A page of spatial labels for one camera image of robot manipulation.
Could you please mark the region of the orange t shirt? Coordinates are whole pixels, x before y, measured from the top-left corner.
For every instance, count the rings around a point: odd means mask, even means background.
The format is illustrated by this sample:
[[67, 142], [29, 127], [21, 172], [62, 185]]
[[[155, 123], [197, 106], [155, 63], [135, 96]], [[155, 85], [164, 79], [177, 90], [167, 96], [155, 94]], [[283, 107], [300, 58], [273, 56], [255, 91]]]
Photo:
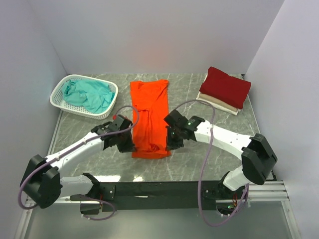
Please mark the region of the orange t shirt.
[[136, 151], [132, 158], [162, 159], [171, 156], [166, 149], [166, 122], [168, 112], [167, 79], [157, 81], [130, 82], [132, 106], [138, 110], [133, 112], [133, 120], [137, 124], [133, 128], [133, 143]]

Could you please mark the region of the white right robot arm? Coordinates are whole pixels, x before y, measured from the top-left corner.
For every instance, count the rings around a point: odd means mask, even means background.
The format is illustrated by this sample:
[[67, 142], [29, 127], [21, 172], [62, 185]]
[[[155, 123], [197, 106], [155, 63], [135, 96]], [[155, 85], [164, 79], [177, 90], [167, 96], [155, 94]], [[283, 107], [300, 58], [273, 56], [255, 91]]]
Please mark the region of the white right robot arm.
[[227, 172], [212, 191], [217, 199], [231, 198], [248, 183], [263, 185], [278, 161], [267, 139], [259, 133], [254, 136], [235, 133], [197, 116], [187, 119], [177, 110], [170, 112], [164, 121], [167, 150], [183, 147], [184, 140], [193, 140], [211, 144], [241, 160], [241, 166]]

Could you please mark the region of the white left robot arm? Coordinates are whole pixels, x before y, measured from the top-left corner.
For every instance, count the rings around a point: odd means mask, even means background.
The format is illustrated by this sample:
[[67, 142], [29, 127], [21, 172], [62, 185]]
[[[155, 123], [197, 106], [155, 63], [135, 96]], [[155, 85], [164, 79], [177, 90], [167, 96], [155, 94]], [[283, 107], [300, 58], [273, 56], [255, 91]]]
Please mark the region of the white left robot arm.
[[60, 152], [46, 157], [35, 155], [27, 165], [20, 191], [42, 209], [66, 196], [77, 196], [79, 200], [100, 199], [100, 182], [94, 176], [83, 173], [78, 177], [67, 177], [66, 171], [113, 146], [121, 153], [133, 152], [133, 126], [128, 118], [116, 115], [113, 121], [95, 126], [82, 139]]

